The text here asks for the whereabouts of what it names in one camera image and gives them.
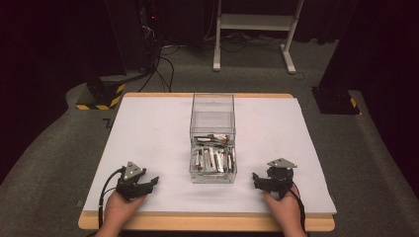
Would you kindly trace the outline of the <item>person's left hand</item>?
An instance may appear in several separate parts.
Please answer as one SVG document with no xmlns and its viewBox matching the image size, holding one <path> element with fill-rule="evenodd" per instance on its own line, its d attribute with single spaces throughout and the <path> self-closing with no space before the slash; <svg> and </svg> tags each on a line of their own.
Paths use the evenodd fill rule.
<svg viewBox="0 0 419 237">
<path fill-rule="evenodd" d="M 144 203 L 146 196 L 125 200 L 118 192 L 113 192 L 106 204 L 102 229 L 119 232 Z"/>
</svg>

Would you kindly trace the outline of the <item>person's right hand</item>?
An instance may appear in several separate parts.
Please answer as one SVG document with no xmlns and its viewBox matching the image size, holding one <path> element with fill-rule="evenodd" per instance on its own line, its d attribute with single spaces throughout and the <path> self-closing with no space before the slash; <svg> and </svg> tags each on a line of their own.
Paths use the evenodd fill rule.
<svg viewBox="0 0 419 237">
<path fill-rule="evenodd" d="M 281 199 L 274 199 L 266 191 L 262 195 L 270 208 L 273 217 L 276 219 L 282 230 L 301 229 L 300 211 L 294 189 L 288 191 Z"/>
</svg>

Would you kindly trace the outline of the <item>black equipment tower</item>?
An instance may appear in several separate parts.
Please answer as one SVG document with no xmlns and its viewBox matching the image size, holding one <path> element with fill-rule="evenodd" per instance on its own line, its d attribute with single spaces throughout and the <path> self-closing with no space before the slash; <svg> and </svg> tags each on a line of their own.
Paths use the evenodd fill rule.
<svg viewBox="0 0 419 237">
<path fill-rule="evenodd" d="M 152 70 L 161 45 L 154 0 L 106 0 L 126 72 Z"/>
</svg>

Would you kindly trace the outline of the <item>black flat stand base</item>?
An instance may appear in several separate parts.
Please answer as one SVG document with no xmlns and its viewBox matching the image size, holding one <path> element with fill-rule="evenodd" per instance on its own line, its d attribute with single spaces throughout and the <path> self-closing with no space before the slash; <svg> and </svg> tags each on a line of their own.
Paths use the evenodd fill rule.
<svg viewBox="0 0 419 237">
<path fill-rule="evenodd" d="M 348 92 L 334 94 L 312 87 L 311 93 L 322 114 L 359 115 L 361 113 L 355 99 Z"/>
</svg>

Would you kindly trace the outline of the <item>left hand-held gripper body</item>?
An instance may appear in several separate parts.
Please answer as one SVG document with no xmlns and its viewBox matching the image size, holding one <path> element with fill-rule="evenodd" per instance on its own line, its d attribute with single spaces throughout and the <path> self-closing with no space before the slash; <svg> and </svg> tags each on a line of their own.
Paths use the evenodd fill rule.
<svg viewBox="0 0 419 237">
<path fill-rule="evenodd" d="M 118 179 L 116 191 L 126 201 L 132 201 L 147 194 L 147 186 L 138 183 L 138 180 L 146 173 L 145 168 L 140 168 L 133 162 L 128 161 Z"/>
</svg>

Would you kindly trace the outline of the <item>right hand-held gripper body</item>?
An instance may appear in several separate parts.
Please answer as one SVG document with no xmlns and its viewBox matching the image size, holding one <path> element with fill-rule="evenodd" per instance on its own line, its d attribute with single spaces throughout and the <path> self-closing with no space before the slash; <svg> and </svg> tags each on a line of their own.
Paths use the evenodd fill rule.
<svg viewBox="0 0 419 237">
<path fill-rule="evenodd" d="M 268 178 L 261 185 L 267 192 L 275 192 L 279 198 L 283 198 L 293 185 L 293 169 L 296 164 L 285 159 L 279 158 L 267 163 Z"/>
</svg>

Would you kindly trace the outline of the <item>white metal stand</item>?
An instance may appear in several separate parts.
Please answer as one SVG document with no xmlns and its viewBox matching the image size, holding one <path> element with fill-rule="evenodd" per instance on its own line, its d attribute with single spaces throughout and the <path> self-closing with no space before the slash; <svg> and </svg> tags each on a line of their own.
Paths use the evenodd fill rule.
<svg viewBox="0 0 419 237">
<path fill-rule="evenodd" d="M 249 14 L 225 14 L 221 10 L 222 0 L 216 4 L 216 27 L 215 45 L 213 51 L 212 69 L 219 71 L 221 68 L 220 37 L 222 30 L 250 30 L 250 31 L 273 31 L 287 32 L 287 40 L 281 44 L 281 53 L 284 58 L 287 70 L 290 74 L 296 74 L 296 69 L 290 54 L 290 47 L 293 41 L 294 32 L 299 20 L 304 0 L 297 0 L 292 15 L 249 15 Z"/>
</svg>

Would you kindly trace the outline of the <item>black yellow striped stand base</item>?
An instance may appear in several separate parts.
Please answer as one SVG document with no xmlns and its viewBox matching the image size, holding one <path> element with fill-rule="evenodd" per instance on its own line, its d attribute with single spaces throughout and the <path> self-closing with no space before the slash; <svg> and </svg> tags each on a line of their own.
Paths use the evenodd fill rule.
<svg viewBox="0 0 419 237">
<path fill-rule="evenodd" d="M 112 110 L 120 101 L 125 86 L 125 83 L 101 79 L 88 81 L 76 101 L 76 108 L 81 111 Z"/>
</svg>

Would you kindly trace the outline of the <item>clear plastic box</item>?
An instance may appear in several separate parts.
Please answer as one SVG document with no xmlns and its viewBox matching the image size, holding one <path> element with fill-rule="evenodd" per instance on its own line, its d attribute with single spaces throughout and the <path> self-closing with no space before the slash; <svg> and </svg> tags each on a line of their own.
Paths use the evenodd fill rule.
<svg viewBox="0 0 419 237">
<path fill-rule="evenodd" d="M 232 94 L 196 93 L 193 96 L 190 122 L 190 142 L 197 135 L 206 134 L 232 135 L 235 142 L 235 108 Z M 191 173 L 195 184 L 232 184 L 236 172 L 227 174 Z"/>
</svg>

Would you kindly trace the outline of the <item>pile of silver batteries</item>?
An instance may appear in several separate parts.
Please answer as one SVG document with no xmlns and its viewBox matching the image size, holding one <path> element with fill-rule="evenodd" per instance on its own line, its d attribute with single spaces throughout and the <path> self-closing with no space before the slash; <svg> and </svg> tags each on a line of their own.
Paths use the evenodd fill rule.
<svg viewBox="0 0 419 237">
<path fill-rule="evenodd" d="M 235 142 L 232 135 L 197 135 L 191 141 L 191 173 L 236 172 Z"/>
</svg>

